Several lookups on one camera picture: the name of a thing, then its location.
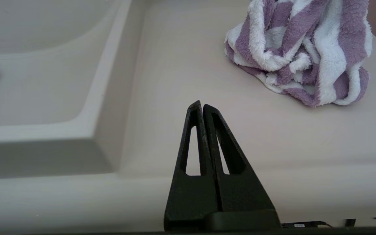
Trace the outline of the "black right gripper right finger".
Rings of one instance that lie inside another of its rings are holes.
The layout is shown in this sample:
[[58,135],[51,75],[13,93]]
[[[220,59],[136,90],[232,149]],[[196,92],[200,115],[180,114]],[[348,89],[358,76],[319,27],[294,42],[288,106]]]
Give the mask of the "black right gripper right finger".
[[218,109],[204,105],[217,212],[208,229],[280,229],[276,209]]

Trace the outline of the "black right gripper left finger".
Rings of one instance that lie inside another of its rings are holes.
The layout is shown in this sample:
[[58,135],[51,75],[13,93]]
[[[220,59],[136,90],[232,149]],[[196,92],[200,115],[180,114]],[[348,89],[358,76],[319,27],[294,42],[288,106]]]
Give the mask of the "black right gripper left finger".
[[[165,231],[218,231],[215,171],[200,101],[186,113],[179,153],[164,213]],[[200,175],[186,173],[191,131],[196,128]]]

